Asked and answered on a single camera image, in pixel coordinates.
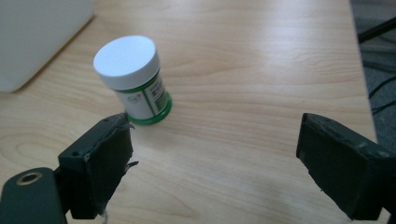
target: wooden table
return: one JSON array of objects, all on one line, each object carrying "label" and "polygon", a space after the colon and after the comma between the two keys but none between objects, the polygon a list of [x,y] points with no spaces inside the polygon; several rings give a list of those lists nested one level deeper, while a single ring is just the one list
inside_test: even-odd
[{"label": "wooden table", "polygon": [[173,108],[132,132],[140,163],[109,223],[350,223],[295,158],[304,112],[375,140],[347,0],[93,2],[92,21],[33,80],[0,94],[1,185],[55,169],[92,125],[123,111],[92,59],[112,39],[147,35]]}]

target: light wood surface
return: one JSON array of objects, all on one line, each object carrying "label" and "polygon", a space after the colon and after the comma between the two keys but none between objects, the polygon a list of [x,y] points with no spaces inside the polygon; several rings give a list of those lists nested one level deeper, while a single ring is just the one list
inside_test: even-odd
[{"label": "light wood surface", "polygon": [[347,0],[93,2],[92,21],[33,80],[0,94],[1,185],[55,169],[92,125],[123,111],[92,60],[112,39],[147,35],[173,108],[132,132],[140,163],[109,223],[351,222],[295,157],[304,112],[375,140]]}]

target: metal ring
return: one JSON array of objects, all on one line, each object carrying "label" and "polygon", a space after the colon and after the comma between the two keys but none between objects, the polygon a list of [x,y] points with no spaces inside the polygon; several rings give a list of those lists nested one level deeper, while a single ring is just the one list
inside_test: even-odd
[{"label": "metal ring", "polygon": [[25,185],[30,185],[35,183],[38,179],[40,179],[43,176],[40,172],[32,172],[28,173],[26,175],[21,176],[17,180],[17,185],[19,186],[25,186]]}]

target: pill bottle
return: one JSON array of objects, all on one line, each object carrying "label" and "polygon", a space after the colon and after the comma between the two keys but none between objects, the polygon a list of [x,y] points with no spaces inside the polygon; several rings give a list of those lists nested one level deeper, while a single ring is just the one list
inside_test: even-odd
[{"label": "pill bottle", "polygon": [[117,94],[131,122],[153,124],[169,114],[172,98],[163,85],[160,58],[150,38],[128,35],[109,42],[96,53],[93,67]]}]

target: green bottle base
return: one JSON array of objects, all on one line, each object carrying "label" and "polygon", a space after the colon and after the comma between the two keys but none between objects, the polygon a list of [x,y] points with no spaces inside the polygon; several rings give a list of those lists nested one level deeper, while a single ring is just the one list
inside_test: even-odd
[{"label": "green bottle base", "polygon": [[166,104],[166,107],[163,110],[163,112],[161,112],[159,115],[155,116],[152,119],[134,119],[128,115],[129,120],[134,124],[140,124],[140,125],[155,124],[163,120],[169,114],[169,112],[171,112],[171,108],[172,108],[171,94],[169,94],[169,92],[167,92],[166,94],[168,95],[168,103]]}]

